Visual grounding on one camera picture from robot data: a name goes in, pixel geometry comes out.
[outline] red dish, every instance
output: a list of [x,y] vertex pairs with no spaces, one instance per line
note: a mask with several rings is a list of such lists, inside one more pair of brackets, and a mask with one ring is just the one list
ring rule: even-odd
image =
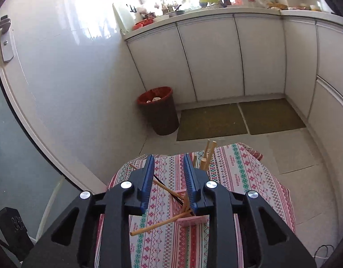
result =
[[141,28],[143,26],[146,26],[146,25],[149,25],[149,24],[152,24],[152,23],[153,23],[153,19],[150,19],[150,18],[145,19],[143,21],[138,22],[136,25],[134,25],[132,27],[132,30],[137,30],[137,29],[139,29],[139,28]]

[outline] silver screw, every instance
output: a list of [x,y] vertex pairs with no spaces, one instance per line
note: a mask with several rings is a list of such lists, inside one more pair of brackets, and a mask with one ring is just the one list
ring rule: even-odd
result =
[[250,197],[250,198],[258,198],[258,192],[257,191],[249,191],[247,193],[247,195]]
[[131,182],[122,182],[121,187],[122,188],[130,188],[132,186]]
[[80,198],[82,199],[87,199],[91,196],[90,192],[89,191],[83,191],[80,193]]
[[212,181],[209,181],[209,182],[206,182],[206,186],[208,188],[215,188],[217,186],[217,183],[216,182],[212,182]]

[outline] patterned tablecloth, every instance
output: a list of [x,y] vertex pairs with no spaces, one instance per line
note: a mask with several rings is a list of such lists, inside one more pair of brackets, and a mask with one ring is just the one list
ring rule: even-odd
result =
[[[203,151],[195,152],[200,162]],[[175,156],[155,155],[155,175],[173,190],[185,189],[183,154]],[[143,167],[146,155],[130,163]],[[217,147],[207,171],[210,180],[221,183],[229,191],[245,194],[252,189],[273,207],[279,216],[295,232],[294,212],[289,190],[274,178],[260,162],[262,154],[242,143]],[[128,179],[133,168],[126,163],[113,176],[109,187]],[[130,216],[130,231],[170,218],[169,194],[153,184],[149,208],[143,216]],[[238,219],[235,216],[238,242],[239,267],[243,267],[242,244]],[[99,266],[101,216],[97,239],[95,267]],[[130,253],[133,268],[206,267],[208,254],[209,223],[181,227],[176,223],[163,225],[150,232],[130,237]]]

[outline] red trash can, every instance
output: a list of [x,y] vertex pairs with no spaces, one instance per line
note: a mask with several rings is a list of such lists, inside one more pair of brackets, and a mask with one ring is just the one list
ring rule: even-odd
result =
[[[152,102],[155,97],[160,100]],[[169,135],[179,127],[173,90],[170,87],[157,87],[145,92],[138,97],[137,104],[158,135]]]

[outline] countertop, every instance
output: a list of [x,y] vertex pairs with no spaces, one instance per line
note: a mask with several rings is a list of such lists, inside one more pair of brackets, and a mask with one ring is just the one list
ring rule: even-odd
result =
[[132,32],[129,32],[123,35],[123,39],[128,40],[134,36],[137,36],[149,30],[152,30],[152,29],[164,26],[164,25],[168,25],[171,23],[176,23],[179,21],[187,20],[187,19],[212,16],[212,15],[220,15],[220,14],[236,14],[236,13],[255,13],[255,14],[269,14],[269,15],[277,15],[277,16],[308,17],[308,18],[330,21],[330,22],[343,26],[343,17],[334,15],[331,13],[318,12],[318,11],[306,11],[306,10],[279,11],[279,10],[274,10],[274,9],[263,9],[263,8],[230,7],[230,8],[218,8],[218,9],[210,9],[210,10],[193,11],[193,12],[185,13],[183,15],[168,18],[162,21],[155,22],[153,24],[149,24],[147,26],[144,26]]

